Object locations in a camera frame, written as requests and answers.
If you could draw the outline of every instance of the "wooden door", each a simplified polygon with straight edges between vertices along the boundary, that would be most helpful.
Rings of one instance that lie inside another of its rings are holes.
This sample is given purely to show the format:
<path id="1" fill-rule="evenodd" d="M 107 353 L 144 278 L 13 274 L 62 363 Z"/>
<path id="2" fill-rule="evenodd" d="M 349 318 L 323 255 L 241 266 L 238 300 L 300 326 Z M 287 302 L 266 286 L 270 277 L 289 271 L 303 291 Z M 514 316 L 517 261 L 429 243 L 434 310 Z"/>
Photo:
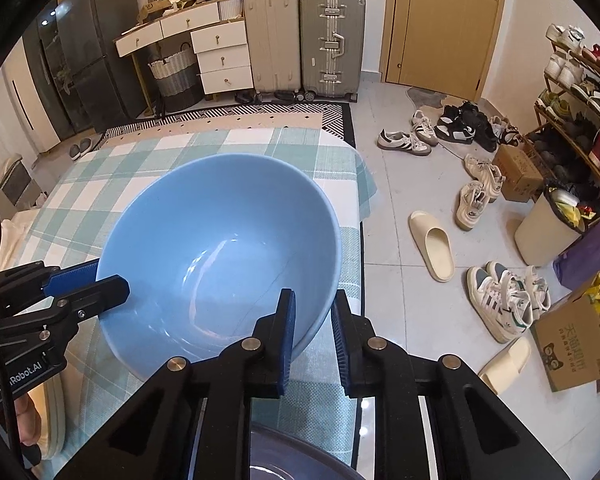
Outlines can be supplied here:
<path id="1" fill-rule="evenodd" d="M 386 81 L 474 99 L 499 0 L 395 0 Z"/>

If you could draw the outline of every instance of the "suitcase handle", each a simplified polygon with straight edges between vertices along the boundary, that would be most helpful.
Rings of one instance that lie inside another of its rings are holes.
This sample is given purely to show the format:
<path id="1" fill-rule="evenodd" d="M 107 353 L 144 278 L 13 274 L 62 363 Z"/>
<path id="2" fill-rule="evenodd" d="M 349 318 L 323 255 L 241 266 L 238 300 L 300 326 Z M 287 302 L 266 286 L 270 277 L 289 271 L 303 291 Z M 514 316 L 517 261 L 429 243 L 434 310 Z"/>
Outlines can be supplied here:
<path id="1" fill-rule="evenodd" d="M 337 54 L 333 54 L 333 57 L 344 56 L 344 36 L 341 36 L 341 35 L 337 34 L 336 32 L 334 32 L 333 35 L 334 35 L 334 37 L 338 38 L 338 43 L 340 43 L 340 50 L 338 51 Z"/>

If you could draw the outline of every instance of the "bowl rim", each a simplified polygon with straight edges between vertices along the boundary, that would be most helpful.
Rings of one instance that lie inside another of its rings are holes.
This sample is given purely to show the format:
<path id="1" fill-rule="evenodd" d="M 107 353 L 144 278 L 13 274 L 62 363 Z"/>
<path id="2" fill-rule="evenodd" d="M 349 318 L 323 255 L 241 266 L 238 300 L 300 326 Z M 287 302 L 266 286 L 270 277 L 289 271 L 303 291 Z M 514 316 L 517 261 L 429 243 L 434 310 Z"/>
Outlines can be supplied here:
<path id="1" fill-rule="evenodd" d="M 306 331 L 306 333 L 302 336 L 302 338 L 296 343 L 296 345 L 293 346 L 292 351 L 291 351 L 291 360 L 294 361 L 306 349 L 306 347 L 309 346 L 309 343 L 317 335 L 318 330 L 320 330 L 320 327 L 324 324 L 324 321 L 327 318 L 328 313 L 330 312 L 331 305 L 333 304 L 333 301 L 334 301 L 334 298 L 335 298 L 335 295 L 336 295 L 336 291 L 338 290 L 338 286 L 340 284 L 340 275 L 342 273 L 342 234 L 340 232 L 340 223 L 338 222 L 338 218 L 336 216 L 336 212 L 333 209 L 333 204 L 331 204 L 331 200 L 329 200 L 329 198 L 327 197 L 327 195 L 325 194 L 325 192 L 322 190 L 322 188 L 320 186 L 318 186 L 318 184 L 315 182 L 315 180 L 313 180 L 311 177 L 309 177 L 304 171 L 300 170 L 299 168 L 296 168 L 293 164 L 289 164 L 285 160 L 281 160 L 279 158 L 275 158 L 272 155 L 262 155 L 260 153 L 234 152 L 234 153 L 216 153 L 216 154 L 213 154 L 213 155 L 202 156 L 200 158 L 196 158 L 194 160 L 190 160 L 189 162 L 186 162 L 185 164 L 182 164 L 182 165 L 178 166 L 177 168 L 173 168 L 172 170 L 167 171 L 166 173 L 164 173 L 163 175 L 161 175 L 160 177 L 158 177 L 157 179 L 155 179 L 147 187 L 145 187 L 124 208 L 124 210 L 122 211 L 122 213 L 120 213 L 120 216 L 116 220 L 116 223 L 113 225 L 111 231 L 107 235 L 107 239 L 106 239 L 106 241 L 104 243 L 104 246 L 102 248 L 102 252 L 100 253 L 100 259 L 102 259 L 103 257 L 106 257 L 107 246 L 109 245 L 110 240 L 114 237 L 116 229 L 118 228 L 118 225 L 120 224 L 120 219 L 123 218 L 123 216 L 127 213 L 127 211 L 129 211 L 129 209 L 131 209 L 136 202 L 142 200 L 142 196 L 145 193 L 148 193 L 149 190 L 153 186 L 157 186 L 158 183 L 162 179 L 165 179 L 168 176 L 170 176 L 170 175 L 172 175 L 174 173 L 177 173 L 179 171 L 185 171 L 186 168 L 188 168 L 189 166 L 193 166 L 193 165 L 198 164 L 198 163 L 200 163 L 202 161 L 208 162 L 208 160 L 211 159 L 211 158 L 252 158 L 252 159 L 266 160 L 267 163 L 269 163 L 271 161 L 274 161 L 274 164 L 280 164 L 281 166 L 286 167 L 288 170 L 291 170 L 293 173 L 295 173 L 296 175 L 300 176 L 300 178 L 302 178 L 304 181 L 308 182 L 314 188 L 314 190 L 317 191 L 318 195 L 322 199 L 322 202 L 326 206 L 328 215 L 330 216 L 330 219 L 331 219 L 331 225 L 333 227 L 334 236 L 335 236 L 335 243 L 336 243 L 336 255 L 335 255 L 335 261 L 334 261 L 334 275 L 333 275 L 332 280 L 331 280 L 331 282 L 332 282 L 331 283 L 331 289 L 330 289 L 330 293 L 329 293 L 329 296 L 328 296 L 331 299 L 328 300 L 325 303 L 325 305 L 322 306 L 322 308 L 320 310 L 320 313 L 318 314 L 318 317 L 315 319 L 315 321 L 312 323 L 312 325 L 309 327 L 309 329 Z M 102 280 L 102 279 L 108 278 L 110 276 L 110 274 L 108 274 L 107 276 L 104 276 L 104 273 L 101 272 L 100 269 L 101 269 L 101 267 L 100 267 L 100 264 L 98 262 L 98 268 L 96 270 L 96 280 Z M 113 354 L 116 356 L 116 358 L 123 365 L 125 365 L 125 367 L 129 371 L 131 371 L 131 373 L 133 375 L 135 375 L 135 377 L 137 377 L 140 380 L 146 380 L 148 377 L 145 377 L 144 374 L 140 374 L 138 372 L 138 370 L 133 369 L 126 362 L 126 360 L 123 359 L 122 356 L 119 354 L 117 346 L 112 342 L 112 340 L 114 338 L 109 333 L 109 329 L 107 328 L 107 320 L 106 319 L 102 319 L 100 316 L 98 316 L 98 320 L 100 322 L 100 329 L 102 330 L 102 333 L 104 334 L 104 337 L 105 337 L 105 339 L 107 341 L 107 344 L 109 345 L 109 348 L 111 349 L 111 351 L 113 352 Z"/>

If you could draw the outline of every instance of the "human hand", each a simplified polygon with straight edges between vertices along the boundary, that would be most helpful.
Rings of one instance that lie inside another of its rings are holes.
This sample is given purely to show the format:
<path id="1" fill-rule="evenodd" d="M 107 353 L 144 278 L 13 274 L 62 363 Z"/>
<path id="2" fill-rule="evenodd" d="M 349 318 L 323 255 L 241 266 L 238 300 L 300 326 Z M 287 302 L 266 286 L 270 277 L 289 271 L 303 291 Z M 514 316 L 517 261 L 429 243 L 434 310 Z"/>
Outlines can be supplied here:
<path id="1" fill-rule="evenodd" d="M 16 407 L 16 416 L 18 419 L 18 433 L 20 441 L 25 446 L 33 446 L 40 439 L 42 430 L 42 420 L 40 414 L 36 411 L 36 406 L 29 394 L 15 399 L 13 401 Z"/>

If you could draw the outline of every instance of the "cream slide sandal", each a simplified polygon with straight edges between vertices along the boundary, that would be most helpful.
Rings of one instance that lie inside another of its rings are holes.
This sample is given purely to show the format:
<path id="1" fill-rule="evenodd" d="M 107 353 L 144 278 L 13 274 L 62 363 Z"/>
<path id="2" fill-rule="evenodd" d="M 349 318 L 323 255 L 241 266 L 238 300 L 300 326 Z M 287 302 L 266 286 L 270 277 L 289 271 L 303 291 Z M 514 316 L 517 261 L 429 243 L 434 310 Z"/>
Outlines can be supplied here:
<path id="1" fill-rule="evenodd" d="M 530 355 L 529 341 L 524 337 L 519 337 L 484 365 L 478 377 L 490 387 L 493 393 L 499 395 L 509 388 L 516 377 L 520 375 Z"/>
<path id="2" fill-rule="evenodd" d="M 424 211 L 414 211 L 409 217 L 411 235 L 434 280 L 448 282 L 456 272 L 451 244 L 440 222 Z"/>
<path id="3" fill-rule="evenodd" d="M 38 446 L 42 460 L 50 460 L 64 446 L 64 395 L 59 375 L 54 375 L 29 392 L 40 414 L 42 430 Z"/>

